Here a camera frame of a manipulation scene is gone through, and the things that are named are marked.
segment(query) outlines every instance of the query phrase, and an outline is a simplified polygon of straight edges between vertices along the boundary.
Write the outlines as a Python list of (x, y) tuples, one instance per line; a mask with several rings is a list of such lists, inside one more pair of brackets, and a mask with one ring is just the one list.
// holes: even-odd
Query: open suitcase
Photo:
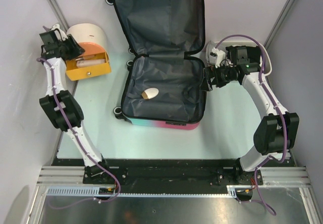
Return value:
[[(191, 130), (203, 117), (204, 63), (191, 55), (205, 44), (204, 0), (105, 0), (114, 5), (135, 59), (118, 119), (132, 124)], [(149, 100), (141, 93), (157, 88)]]

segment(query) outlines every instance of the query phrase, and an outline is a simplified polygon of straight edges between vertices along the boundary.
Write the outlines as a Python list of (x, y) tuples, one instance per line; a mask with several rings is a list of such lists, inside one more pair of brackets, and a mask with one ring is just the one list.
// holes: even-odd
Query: cylindrical container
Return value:
[[(111, 72), (107, 54), (107, 37), (104, 31), (93, 24), (83, 23), (72, 26), (67, 33), (85, 50), (77, 59), (66, 61), (66, 74), (71, 80), (95, 77)], [(105, 59), (105, 63), (88, 67), (77, 67), (78, 60)]]

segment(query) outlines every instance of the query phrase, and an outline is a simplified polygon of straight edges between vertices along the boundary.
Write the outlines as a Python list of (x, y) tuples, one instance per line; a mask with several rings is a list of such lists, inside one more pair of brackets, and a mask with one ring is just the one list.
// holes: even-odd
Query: egg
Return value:
[(146, 89), (145, 91), (143, 91), (141, 93), (141, 96), (144, 98), (144, 99), (152, 99), (152, 98), (155, 98), (159, 93), (159, 90), (156, 89), (156, 88), (149, 88), (149, 89)]

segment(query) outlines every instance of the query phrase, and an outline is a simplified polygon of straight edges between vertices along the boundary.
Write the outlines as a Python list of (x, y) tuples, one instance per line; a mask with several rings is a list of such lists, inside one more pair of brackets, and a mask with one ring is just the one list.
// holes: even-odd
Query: white cylinder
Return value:
[(77, 43), (95, 43), (107, 51), (107, 37), (105, 32), (98, 26), (83, 23), (70, 27), (66, 33), (71, 34)]

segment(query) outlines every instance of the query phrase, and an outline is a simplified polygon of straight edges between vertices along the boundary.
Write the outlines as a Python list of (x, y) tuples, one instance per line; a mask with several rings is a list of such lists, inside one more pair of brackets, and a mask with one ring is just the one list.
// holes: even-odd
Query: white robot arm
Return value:
[[(262, 120), (253, 136), (254, 146), (246, 155), (238, 159), (238, 168), (242, 172), (252, 172), (267, 158), (274, 159), (275, 156), (286, 153), (287, 149), (294, 146), (299, 118), (296, 113), (289, 113), (270, 89), (260, 67), (260, 47), (230, 46), (226, 49), (228, 59), (225, 60), (230, 63), (223, 60), (223, 51), (217, 48), (207, 49), (209, 52), (219, 54), (221, 62), (218, 60), (217, 64), (210, 64), (204, 69), (204, 82), (201, 89), (211, 91), (213, 85), (223, 87), (231, 81), (239, 81), (250, 94)], [(248, 50), (250, 54), (253, 53), (253, 56), (257, 55), (258, 61), (255, 61), (255, 57), (248, 56)]]
[(84, 53), (84, 50), (71, 35), (66, 35), (58, 24), (41, 33), (40, 37), (44, 45), (41, 47), (42, 54), (38, 61), (43, 63), (47, 73), (46, 96), (39, 100), (40, 105), (54, 127), (66, 132), (74, 141), (82, 154), (88, 175), (98, 174), (97, 171), (101, 170), (94, 171), (95, 163), (104, 165), (102, 155), (85, 131), (82, 109), (67, 90), (65, 80), (64, 60), (74, 59)]

